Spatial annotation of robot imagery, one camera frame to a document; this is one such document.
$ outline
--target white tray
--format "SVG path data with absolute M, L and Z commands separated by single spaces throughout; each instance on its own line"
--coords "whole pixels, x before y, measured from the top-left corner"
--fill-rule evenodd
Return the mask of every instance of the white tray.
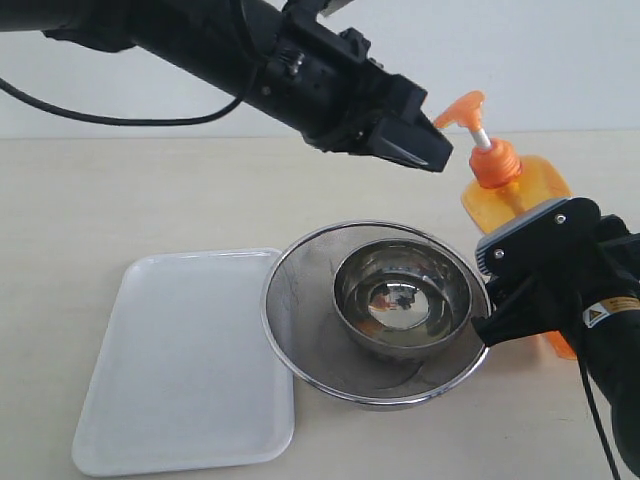
M 258 463 L 293 435 L 260 293 L 279 252 L 160 255 L 124 276 L 73 442 L 91 476 Z

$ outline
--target table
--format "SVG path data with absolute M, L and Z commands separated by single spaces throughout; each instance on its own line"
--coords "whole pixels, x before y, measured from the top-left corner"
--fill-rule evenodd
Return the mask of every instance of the table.
M 472 258 L 479 234 L 458 199 L 471 142 L 452 138 L 440 175 L 322 154 L 297 138 L 0 141 L 2 477 L 84 478 L 71 442 L 121 276 L 137 258 L 282 249 L 363 218 L 434 233 Z M 640 229 L 640 132 L 505 138 Z M 418 408 L 356 410 L 300 382 L 296 408 L 293 442 L 273 462 L 149 478 L 609 478 L 575 362 L 538 338 L 495 347 L 477 374 Z

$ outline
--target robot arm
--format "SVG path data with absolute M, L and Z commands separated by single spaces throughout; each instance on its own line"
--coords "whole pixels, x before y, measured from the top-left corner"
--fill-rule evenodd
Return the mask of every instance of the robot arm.
M 263 0 L 0 0 L 0 31 L 42 30 L 106 52 L 139 46 L 232 95 L 255 71 L 245 101 L 308 144 L 442 171 L 452 146 L 421 111 L 427 92 L 369 58 L 358 31 L 320 25 L 327 8 L 336 4 L 290 0 L 280 12 Z

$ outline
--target mesh strainer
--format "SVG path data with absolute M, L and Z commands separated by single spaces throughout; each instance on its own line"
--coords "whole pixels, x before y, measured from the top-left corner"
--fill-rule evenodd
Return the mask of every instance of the mesh strainer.
M 489 314 L 482 281 L 449 247 L 410 227 L 359 221 L 318 230 L 282 254 L 264 288 L 263 322 L 276 354 L 298 377 L 335 397 L 398 408 L 455 387 L 482 362 L 487 349 L 471 322 L 436 358 L 421 362 L 381 359 L 350 338 L 335 308 L 336 271 L 354 250 L 385 239 L 418 242 L 455 259 L 471 292 L 469 316 Z

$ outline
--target yellow warning sticker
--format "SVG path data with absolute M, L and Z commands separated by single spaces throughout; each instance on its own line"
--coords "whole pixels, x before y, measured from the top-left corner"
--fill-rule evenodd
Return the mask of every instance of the yellow warning sticker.
M 640 300 L 634 297 L 607 298 L 587 308 L 582 315 L 582 320 L 588 328 L 593 328 L 614 313 L 627 310 L 640 310 Z

